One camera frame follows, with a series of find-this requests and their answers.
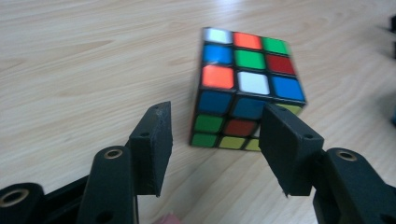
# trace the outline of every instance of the blue square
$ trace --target blue square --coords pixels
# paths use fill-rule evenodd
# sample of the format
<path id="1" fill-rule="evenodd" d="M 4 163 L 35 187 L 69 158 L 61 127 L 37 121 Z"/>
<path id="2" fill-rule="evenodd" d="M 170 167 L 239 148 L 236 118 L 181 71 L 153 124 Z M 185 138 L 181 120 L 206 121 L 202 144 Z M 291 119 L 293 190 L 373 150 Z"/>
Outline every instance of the blue square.
<path id="1" fill-rule="evenodd" d="M 233 109 L 233 116 L 243 119 L 260 119 L 265 102 L 261 100 L 241 98 Z"/>
<path id="2" fill-rule="evenodd" d="M 231 102 L 231 94 L 219 91 L 204 91 L 198 104 L 198 110 L 206 113 L 224 114 Z"/>
<path id="3" fill-rule="evenodd" d="M 206 63 L 231 63 L 232 60 L 230 48 L 218 45 L 204 46 L 204 61 Z"/>
<path id="4" fill-rule="evenodd" d="M 274 77 L 274 89 L 277 96 L 303 101 L 304 95 L 297 79 Z"/>

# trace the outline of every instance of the orange square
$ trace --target orange square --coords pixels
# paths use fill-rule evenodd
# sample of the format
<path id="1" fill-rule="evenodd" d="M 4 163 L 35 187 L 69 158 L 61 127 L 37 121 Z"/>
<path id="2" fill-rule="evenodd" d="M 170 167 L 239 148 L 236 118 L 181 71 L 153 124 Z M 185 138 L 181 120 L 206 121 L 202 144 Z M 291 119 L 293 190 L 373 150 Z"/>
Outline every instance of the orange square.
<path id="1" fill-rule="evenodd" d="M 247 49 L 262 49 L 262 42 L 256 35 L 234 33 L 233 40 L 235 45 Z"/>
<path id="2" fill-rule="evenodd" d="M 203 70 L 202 83 L 206 87 L 231 89 L 233 87 L 233 69 L 207 65 Z"/>

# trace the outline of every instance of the tabletop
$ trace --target tabletop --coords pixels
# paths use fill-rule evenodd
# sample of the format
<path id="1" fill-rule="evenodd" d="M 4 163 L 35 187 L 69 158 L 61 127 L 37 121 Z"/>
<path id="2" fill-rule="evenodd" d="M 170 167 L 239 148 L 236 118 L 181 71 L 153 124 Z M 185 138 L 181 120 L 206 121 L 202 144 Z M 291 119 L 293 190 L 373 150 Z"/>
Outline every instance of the tabletop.
<path id="1" fill-rule="evenodd" d="M 392 0 L 2 0 L 0 189 L 48 193 L 87 175 L 97 151 L 171 101 L 173 153 L 162 196 L 139 196 L 141 223 L 317 223 L 312 196 L 286 198 L 261 153 L 189 146 L 201 29 L 289 42 L 300 118 L 324 149 L 359 152 L 396 186 L 395 13 Z"/>

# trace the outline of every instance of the puzzle cube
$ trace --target puzzle cube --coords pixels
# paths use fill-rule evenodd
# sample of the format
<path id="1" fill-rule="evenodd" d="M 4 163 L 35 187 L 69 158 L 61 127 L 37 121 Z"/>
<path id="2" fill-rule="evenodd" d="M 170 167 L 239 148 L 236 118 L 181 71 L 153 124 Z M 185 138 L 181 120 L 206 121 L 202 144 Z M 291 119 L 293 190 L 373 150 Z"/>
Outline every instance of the puzzle cube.
<path id="1" fill-rule="evenodd" d="M 203 29 L 190 144 L 260 151 L 263 106 L 298 114 L 305 105 L 288 44 L 270 37 Z"/>

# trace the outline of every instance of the white square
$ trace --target white square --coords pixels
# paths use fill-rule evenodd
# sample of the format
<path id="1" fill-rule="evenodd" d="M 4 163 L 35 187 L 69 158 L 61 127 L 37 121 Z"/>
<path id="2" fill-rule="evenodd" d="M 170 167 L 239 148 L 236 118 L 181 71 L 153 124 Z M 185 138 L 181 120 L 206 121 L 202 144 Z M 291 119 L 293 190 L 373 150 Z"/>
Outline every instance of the white square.
<path id="1" fill-rule="evenodd" d="M 256 132 L 253 134 L 253 136 L 255 136 L 255 137 L 260 137 L 260 126 L 259 126 L 259 128 L 256 130 Z"/>
<path id="2" fill-rule="evenodd" d="M 268 78 L 266 75 L 239 72 L 238 73 L 239 90 L 244 92 L 268 95 Z"/>
<path id="3" fill-rule="evenodd" d="M 205 29 L 205 41 L 220 43 L 220 44 L 231 44 L 233 43 L 232 33 L 226 30 L 220 30 L 215 28 Z"/>

